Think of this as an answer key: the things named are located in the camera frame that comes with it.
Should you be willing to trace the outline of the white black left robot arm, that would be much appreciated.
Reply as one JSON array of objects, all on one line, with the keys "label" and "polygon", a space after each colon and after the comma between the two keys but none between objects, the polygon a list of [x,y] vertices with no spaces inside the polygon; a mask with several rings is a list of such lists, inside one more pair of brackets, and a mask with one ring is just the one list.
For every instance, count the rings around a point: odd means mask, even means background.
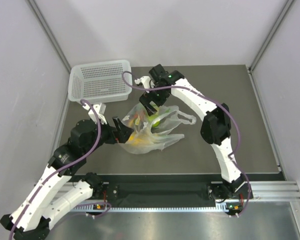
[{"label": "white black left robot arm", "polygon": [[0,224],[9,231],[10,240],[44,240],[56,223],[81,202],[105,197],[102,179],[89,172],[69,192],[54,199],[97,148],[129,140],[133,129],[117,117],[112,120],[114,126],[86,119],[72,128],[67,142],[54,151],[25,201],[13,213],[0,219]]}]

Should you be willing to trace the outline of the clear plastic bag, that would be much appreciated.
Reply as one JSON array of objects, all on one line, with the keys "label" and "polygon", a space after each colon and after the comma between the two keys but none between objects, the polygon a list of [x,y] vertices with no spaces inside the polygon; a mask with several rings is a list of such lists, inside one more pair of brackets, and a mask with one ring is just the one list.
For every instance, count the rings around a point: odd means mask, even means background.
[{"label": "clear plastic bag", "polygon": [[158,112],[160,125],[156,128],[151,127],[151,124],[148,122],[148,114],[141,103],[136,104],[127,113],[122,119],[123,124],[133,129],[133,133],[148,135],[152,139],[152,144],[131,145],[127,144],[127,141],[120,144],[125,151],[134,155],[146,154],[155,150],[162,151],[185,137],[183,133],[172,134],[171,132],[175,128],[181,124],[194,125],[197,122],[195,116],[180,111],[176,105],[160,106]]}]

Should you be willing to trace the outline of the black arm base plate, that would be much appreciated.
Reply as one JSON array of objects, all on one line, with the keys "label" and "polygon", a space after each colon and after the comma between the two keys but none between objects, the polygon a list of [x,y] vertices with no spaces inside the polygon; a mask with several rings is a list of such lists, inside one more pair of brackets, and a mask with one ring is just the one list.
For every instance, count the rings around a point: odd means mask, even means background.
[{"label": "black arm base plate", "polygon": [[92,199],[114,208],[212,207],[216,201],[251,200],[247,183],[231,193],[218,174],[103,174],[104,187]]}]

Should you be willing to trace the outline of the yellow banana bunch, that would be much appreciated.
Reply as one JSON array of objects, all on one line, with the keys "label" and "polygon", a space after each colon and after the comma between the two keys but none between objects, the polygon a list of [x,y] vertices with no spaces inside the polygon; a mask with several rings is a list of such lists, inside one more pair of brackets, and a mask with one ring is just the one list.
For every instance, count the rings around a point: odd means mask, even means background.
[{"label": "yellow banana bunch", "polygon": [[147,134],[140,134],[139,132],[134,132],[128,139],[127,144],[133,146],[147,146],[152,144],[152,138]]}]

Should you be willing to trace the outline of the green apple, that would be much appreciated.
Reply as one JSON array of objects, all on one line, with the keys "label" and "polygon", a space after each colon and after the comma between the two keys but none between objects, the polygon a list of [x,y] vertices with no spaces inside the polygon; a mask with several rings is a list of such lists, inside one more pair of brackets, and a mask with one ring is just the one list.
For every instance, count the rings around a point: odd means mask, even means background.
[{"label": "green apple", "polygon": [[151,124],[152,128],[156,128],[160,125],[161,123],[161,119],[160,119],[160,114],[159,112],[156,112],[153,115],[149,115],[147,117],[148,122]]}]

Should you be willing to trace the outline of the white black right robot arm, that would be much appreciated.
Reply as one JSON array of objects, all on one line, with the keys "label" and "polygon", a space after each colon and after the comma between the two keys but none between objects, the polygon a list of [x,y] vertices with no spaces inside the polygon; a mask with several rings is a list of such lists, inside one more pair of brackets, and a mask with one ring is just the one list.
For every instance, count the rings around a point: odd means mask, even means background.
[{"label": "white black right robot arm", "polygon": [[229,107],[204,96],[179,71],[166,71],[162,65],[154,66],[148,76],[135,79],[135,84],[146,91],[139,98],[148,115],[154,115],[170,96],[185,103],[201,119],[200,135],[211,145],[221,169],[223,193],[220,198],[241,196],[245,177],[238,169],[235,150],[231,144],[232,117]]}]

